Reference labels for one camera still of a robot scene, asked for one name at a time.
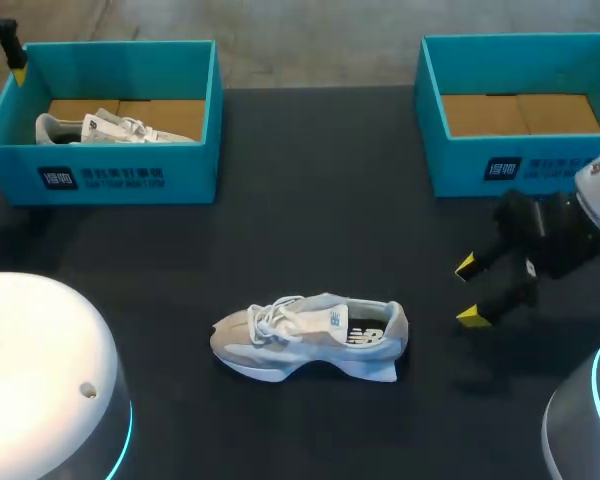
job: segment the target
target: black table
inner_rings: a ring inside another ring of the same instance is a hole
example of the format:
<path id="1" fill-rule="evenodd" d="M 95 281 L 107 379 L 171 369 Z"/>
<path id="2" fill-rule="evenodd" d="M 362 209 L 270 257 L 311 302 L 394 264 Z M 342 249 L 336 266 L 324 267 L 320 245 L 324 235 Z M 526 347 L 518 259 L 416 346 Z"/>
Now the black table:
<path id="1" fill-rule="evenodd" d="M 0 199 L 0 270 L 72 286 L 111 327 L 137 424 L 124 474 L 548 478 L 542 414 L 600 345 L 600 259 L 544 283 L 536 310 L 459 332 L 455 315 L 507 280 L 453 275 L 491 235 L 494 200 L 433 198 L 411 88 L 226 92 L 219 188 L 213 206 Z M 310 365 L 263 384 L 211 354 L 224 315 L 324 291 L 404 306 L 398 382 Z"/>

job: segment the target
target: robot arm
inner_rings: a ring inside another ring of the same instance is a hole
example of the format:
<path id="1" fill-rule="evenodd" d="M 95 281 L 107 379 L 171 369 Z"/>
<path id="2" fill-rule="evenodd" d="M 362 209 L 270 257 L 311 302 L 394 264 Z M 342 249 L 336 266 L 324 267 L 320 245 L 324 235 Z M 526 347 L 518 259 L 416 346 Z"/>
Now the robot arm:
<path id="1" fill-rule="evenodd" d="M 22 86 L 27 75 L 27 53 L 16 36 L 18 23 L 8 18 L 0 18 L 0 45 L 7 56 L 7 64 L 18 84 Z"/>
<path id="2" fill-rule="evenodd" d="M 540 277 L 561 278 L 600 254 L 600 157 L 580 170 L 575 182 L 572 194 L 535 200 L 510 190 L 501 197 L 494 213 L 496 241 L 472 252 L 456 274 L 470 281 L 511 254 L 514 280 L 499 297 L 458 315 L 460 323 L 488 327 L 520 304 L 535 305 Z"/>

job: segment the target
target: shoe insole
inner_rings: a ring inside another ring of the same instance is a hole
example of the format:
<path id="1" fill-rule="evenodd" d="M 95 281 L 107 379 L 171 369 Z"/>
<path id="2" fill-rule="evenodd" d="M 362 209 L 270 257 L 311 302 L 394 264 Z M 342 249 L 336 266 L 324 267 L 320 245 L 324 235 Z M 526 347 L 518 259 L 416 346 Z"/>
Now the shoe insole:
<path id="1" fill-rule="evenodd" d="M 361 345 L 375 343 L 384 336 L 387 322 L 365 318 L 350 318 L 347 327 L 347 343 Z"/>
<path id="2" fill-rule="evenodd" d="M 80 143 L 82 137 L 79 133 L 63 133 L 61 135 L 55 135 L 52 141 L 56 144 Z"/>

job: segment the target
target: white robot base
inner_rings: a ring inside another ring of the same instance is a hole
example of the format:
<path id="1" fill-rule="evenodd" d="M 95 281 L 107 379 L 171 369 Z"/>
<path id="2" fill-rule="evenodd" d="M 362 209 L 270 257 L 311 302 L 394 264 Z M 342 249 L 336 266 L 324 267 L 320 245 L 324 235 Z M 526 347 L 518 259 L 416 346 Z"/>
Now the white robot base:
<path id="1" fill-rule="evenodd" d="M 112 480 L 132 428 L 93 305 L 54 280 L 0 273 L 0 480 Z"/>
<path id="2" fill-rule="evenodd" d="M 541 435 L 553 480 L 600 480 L 600 348 L 553 394 Z"/>

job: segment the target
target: screw hole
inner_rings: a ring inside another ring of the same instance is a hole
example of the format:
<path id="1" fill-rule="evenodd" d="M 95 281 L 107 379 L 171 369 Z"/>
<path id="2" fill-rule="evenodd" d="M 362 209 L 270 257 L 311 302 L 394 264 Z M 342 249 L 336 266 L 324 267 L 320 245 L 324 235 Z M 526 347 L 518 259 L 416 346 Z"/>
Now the screw hole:
<path id="1" fill-rule="evenodd" d="M 80 385 L 80 393 L 87 398 L 96 398 L 98 396 L 96 387 L 89 382 L 85 382 Z"/>

